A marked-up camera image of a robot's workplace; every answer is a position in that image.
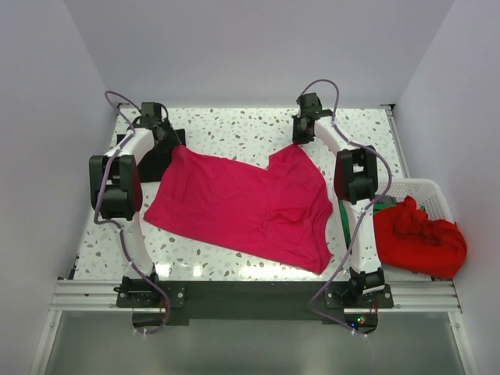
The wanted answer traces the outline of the magenta t shirt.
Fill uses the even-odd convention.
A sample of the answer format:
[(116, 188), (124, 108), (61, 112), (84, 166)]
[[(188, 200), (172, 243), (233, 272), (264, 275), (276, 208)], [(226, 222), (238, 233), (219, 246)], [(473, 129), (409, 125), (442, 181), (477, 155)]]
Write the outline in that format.
[(331, 259), (326, 228), (332, 212), (321, 172), (297, 145), (270, 155), (265, 169), (179, 146), (144, 219), (173, 234), (321, 274)]

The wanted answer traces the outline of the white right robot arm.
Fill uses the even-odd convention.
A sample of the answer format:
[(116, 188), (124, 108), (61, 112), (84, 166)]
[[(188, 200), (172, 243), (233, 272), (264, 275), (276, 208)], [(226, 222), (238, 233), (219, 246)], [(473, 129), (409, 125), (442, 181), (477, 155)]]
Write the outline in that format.
[[(358, 307), (367, 306), (385, 288), (384, 272), (377, 252), (373, 207), (378, 190), (377, 153), (359, 145), (334, 122), (334, 111), (325, 109), (315, 93), (297, 99), (292, 141), (304, 145), (320, 139), (334, 154), (334, 213), (340, 230), (349, 229), (347, 255), (351, 257), (348, 289), (342, 297)], [(348, 226), (342, 223), (345, 211)]]

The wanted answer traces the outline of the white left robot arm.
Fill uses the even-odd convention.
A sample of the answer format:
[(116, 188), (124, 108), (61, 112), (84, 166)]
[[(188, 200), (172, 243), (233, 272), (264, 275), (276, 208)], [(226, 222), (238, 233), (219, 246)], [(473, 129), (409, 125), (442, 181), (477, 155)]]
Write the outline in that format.
[(143, 102), (126, 132), (117, 136), (116, 145), (89, 159), (94, 223), (116, 227), (125, 266), (123, 280), (142, 280), (134, 297), (144, 306), (156, 305), (162, 288), (141, 230), (142, 184), (161, 181), (173, 150), (184, 144), (185, 131), (174, 130), (167, 108)]

